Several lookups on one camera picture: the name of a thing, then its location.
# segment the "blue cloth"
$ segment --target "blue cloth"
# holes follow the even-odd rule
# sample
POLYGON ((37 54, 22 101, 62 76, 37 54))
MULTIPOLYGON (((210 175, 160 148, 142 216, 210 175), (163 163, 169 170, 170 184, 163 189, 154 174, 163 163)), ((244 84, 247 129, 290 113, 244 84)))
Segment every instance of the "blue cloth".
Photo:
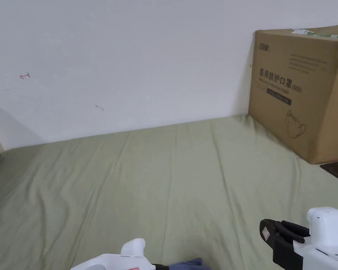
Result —
POLYGON ((197 258, 191 261, 178 262, 169 266, 169 270, 211 270, 208 266, 203 266, 203 259, 197 258))

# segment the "red marking on wall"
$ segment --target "red marking on wall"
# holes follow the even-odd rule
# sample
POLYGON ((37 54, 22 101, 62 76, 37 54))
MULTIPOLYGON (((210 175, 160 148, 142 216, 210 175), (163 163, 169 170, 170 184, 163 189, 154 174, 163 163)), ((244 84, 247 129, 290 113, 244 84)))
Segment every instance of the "red marking on wall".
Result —
POLYGON ((26 77, 26 76, 29 76, 29 78, 30 78, 29 72, 28 72, 28 74, 26 74, 26 75, 24 75, 24 76, 23 76, 23 75, 20 75, 20 78, 23 79, 23 78, 26 77))

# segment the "mattress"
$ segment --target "mattress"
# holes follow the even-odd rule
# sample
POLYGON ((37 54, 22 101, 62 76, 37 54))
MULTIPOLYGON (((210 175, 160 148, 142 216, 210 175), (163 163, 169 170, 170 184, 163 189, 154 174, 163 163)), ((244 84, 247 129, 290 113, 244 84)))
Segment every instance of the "mattress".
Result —
POLYGON ((69 269, 146 241, 152 263, 278 269, 264 218, 308 226, 338 179, 250 116, 13 149, 0 159, 0 269, 69 269))

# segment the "black label on box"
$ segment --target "black label on box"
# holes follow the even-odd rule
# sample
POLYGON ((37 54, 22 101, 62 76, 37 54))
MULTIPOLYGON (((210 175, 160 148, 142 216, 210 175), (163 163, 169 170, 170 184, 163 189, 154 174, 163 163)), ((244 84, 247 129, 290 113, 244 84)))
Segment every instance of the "black label on box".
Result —
POLYGON ((284 103, 288 104, 289 106, 292 104, 291 99, 288 99, 286 96, 281 95, 280 93, 277 93, 276 91, 273 91, 270 88, 267 88, 267 93, 270 94, 271 96, 274 96, 276 99, 283 101, 284 103))

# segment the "white plastic part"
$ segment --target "white plastic part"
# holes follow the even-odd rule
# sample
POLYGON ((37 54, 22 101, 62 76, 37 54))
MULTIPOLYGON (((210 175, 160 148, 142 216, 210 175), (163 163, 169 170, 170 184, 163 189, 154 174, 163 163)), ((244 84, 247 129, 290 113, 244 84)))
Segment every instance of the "white plastic part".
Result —
POLYGON ((134 239, 123 245, 121 254, 103 254, 79 264, 71 270, 155 270, 144 257, 145 241, 134 239))
POLYGON ((309 237, 293 241, 294 252, 303 257, 303 270, 338 270, 338 210, 332 207, 308 211, 309 237))
POLYGON ((145 240, 142 238, 136 238, 127 242, 121 248, 120 255, 129 255, 143 257, 145 249, 145 240))

